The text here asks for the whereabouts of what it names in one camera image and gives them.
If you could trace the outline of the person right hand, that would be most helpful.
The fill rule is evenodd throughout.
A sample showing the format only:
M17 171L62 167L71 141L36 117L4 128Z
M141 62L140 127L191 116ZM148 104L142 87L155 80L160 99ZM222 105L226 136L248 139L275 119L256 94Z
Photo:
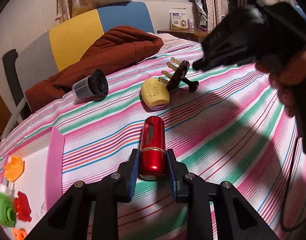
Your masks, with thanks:
M285 114L291 118L295 116L295 98L288 87L301 83L306 78L306 51L292 58L287 68L280 74L270 71L265 60L258 61L255 67L258 71L269 73L270 85L278 90L278 98L284 105Z

